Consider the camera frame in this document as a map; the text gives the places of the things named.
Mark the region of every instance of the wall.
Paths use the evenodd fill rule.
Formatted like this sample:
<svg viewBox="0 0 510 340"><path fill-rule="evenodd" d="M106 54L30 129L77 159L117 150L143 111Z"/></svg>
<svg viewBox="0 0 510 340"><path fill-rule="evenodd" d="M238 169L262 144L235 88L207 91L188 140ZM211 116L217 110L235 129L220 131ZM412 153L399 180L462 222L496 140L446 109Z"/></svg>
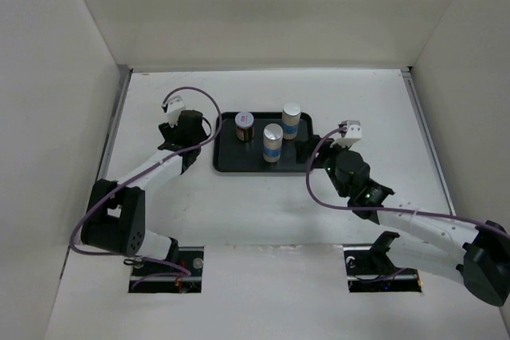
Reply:
<svg viewBox="0 0 510 340"><path fill-rule="evenodd" d="M507 230L509 52L508 0L453 0L412 72L457 212Z"/></svg>
<svg viewBox="0 0 510 340"><path fill-rule="evenodd" d="M85 0L138 68L412 65L450 0Z"/></svg>
<svg viewBox="0 0 510 340"><path fill-rule="evenodd" d="M1 338L44 337L119 73L83 0L0 0Z"/></svg>

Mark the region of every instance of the table surface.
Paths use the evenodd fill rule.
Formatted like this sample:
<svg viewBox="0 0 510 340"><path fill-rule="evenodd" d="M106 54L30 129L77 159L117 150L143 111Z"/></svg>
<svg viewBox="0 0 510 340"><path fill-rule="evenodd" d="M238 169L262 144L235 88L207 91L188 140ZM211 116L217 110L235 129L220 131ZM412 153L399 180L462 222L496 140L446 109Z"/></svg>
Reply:
<svg viewBox="0 0 510 340"><path fill-rule="evenodd" d="M154 153L163 141L161 101L178 86L208 91L222 111L278 111L294 100L319 135L359 119L363 140L353 149L371 165L373 179L395 190L385 205L449 211L398 70L135 74L108 179ZM215 120L205 97L181 96L188 108ZM323 171L313 172L312 185L322 200L345 205ZM338 244L372 242L384 228L315 205L303 175L220 174L212 145L155 195L147 227L181 245L206 246L202 294L129 295L129 269L119 258L71 254L47 340L508 338L495 307L426 273L422 294L349 294Z"/></svg>

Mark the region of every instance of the tray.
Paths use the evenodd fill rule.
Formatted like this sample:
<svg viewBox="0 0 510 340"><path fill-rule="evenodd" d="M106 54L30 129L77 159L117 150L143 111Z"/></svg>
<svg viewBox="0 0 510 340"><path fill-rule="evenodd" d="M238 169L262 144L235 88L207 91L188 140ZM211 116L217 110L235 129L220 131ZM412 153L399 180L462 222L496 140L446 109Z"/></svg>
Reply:
<svg viewBox="0 0 510 340"><path fill-rule="evenodd" d="M222 130L214 140L213 166L222 173L304 173L305 164L296 162L296 140L306 140L313 135L312 117L301 113L297 137L284 139L281 146L281 157L278 162L269 163L262 158L262 135L264 127L270 123L281 122L280 111L252 111L253 139L243 143L236 136L234 118L238 112L222 113Z"/></svg>

